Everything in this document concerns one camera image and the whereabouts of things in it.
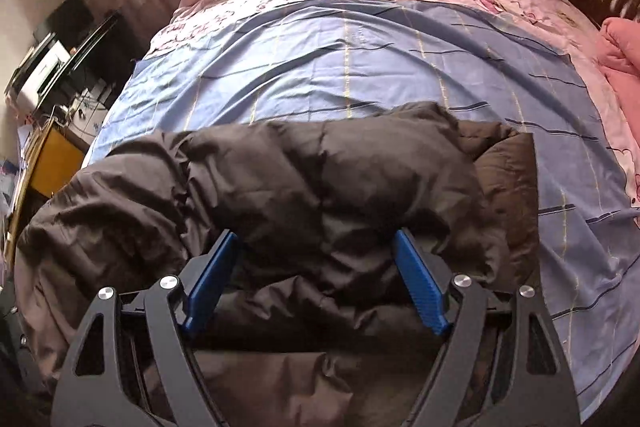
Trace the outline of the brown down jacket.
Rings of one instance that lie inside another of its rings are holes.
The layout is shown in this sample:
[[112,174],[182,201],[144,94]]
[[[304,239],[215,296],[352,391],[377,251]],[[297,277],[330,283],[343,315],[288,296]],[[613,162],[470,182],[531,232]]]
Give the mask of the brown down jacket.
[[17,243],[16,300],[54,388],[99,289],[246,254],[195,356],[235,426],[397,426],[437,353],[392,257],[408,229],[502,291],[540,280],[532,136],[433,103],[360,119],[156,132],[81,169]]

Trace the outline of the yellow wooden cabinet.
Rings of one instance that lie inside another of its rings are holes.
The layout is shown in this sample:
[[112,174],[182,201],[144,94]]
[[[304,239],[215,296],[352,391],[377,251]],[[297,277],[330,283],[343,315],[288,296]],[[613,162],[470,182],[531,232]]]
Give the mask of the yellow wooden cabinet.
[[70,182],[80,169],[88,146],[50,118],[37,128],[26,147],[26,168],[20,173],[9,212],[3,257],[6,269],[13,271],[17,239],[35,212]]

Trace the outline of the white floral box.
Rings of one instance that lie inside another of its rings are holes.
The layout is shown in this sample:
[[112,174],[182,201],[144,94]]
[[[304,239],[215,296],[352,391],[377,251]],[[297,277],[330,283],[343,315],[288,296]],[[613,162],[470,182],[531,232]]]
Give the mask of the white floral box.
[[85,89],[73,99],[66,127],[85,147],[89,147],[100,133],[107,113],[107,107]]

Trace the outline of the black desk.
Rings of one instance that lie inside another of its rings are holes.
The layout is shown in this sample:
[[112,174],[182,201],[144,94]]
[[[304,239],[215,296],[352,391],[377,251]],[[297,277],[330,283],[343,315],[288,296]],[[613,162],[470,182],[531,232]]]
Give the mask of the black desk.
[[70,106],[76,95],[99,90],[98,100],[111,108],[134,71],[143,50],[126,18],[111,12],[76,53],[38,90],[32,116],[50,114],[55,106]]

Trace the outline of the white printer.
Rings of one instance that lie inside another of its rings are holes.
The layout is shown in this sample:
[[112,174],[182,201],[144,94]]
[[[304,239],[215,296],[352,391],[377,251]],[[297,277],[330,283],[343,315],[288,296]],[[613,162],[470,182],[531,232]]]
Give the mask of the white printer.
[[27,75],[17,90],[16,104],[25,113],[32,113],[43,98],[47,85],[68,62],[70,54],[58,39],[51,40],[36,53],[27,67]]

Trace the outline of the blue plaid bed sheet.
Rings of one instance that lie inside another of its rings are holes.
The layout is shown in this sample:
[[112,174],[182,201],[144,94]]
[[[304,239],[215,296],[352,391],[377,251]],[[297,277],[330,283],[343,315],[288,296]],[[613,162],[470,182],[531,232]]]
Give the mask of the blue plaid bed sheet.
[[87,161],[155,130],[417,101],[530,133],[544,297],[591,419],[628,389],[639,348],[639,147],[594,64],[597,35],[444,2],[198,2],[152,39]]

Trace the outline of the pink folded quilt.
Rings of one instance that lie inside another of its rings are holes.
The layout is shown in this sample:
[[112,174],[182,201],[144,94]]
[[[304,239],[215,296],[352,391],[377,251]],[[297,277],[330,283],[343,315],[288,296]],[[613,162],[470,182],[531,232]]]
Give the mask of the pink folded quilt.
[[632,136],[639,142],[639,23],[621,17],[607,18],[597,42],[597,64],[620,102]]

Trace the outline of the black monitor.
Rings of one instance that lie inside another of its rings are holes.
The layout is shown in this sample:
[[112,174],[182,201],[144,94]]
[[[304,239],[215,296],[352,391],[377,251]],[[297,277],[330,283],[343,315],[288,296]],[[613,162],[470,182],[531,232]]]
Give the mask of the black monitor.
[[53,34],[67,49],[79,46],[94,26],[85,0],[65,0],[32,33],[37,42]]

